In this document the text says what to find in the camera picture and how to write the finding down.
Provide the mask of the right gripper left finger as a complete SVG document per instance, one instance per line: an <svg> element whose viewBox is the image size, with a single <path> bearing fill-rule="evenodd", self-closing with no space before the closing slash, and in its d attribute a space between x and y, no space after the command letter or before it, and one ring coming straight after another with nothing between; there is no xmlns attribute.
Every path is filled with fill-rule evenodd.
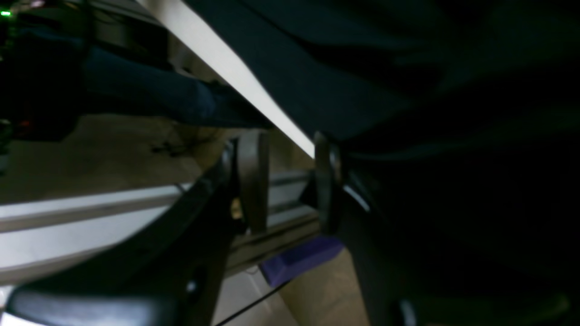
<svg viewBox="0 0 580 326"><path fill-rule="evenodd" d="M93 258L25 283L7 326L209 326L237 235L263 233L269 212L269 139L229 142L164 214Z"/></svg>

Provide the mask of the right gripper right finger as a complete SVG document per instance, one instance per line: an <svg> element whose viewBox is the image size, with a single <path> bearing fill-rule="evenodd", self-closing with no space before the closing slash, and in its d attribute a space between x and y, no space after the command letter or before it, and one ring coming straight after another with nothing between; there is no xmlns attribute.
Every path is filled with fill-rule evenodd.
<svg viewBox="0 0 580 326"><path fill-rule="evenodd" d="M351 254L369 322L403 326L399 300L405 268L393 233L377 207L348 174L338 143L323 132L314 136L313 184L321 231L340 240Z"/></svg>

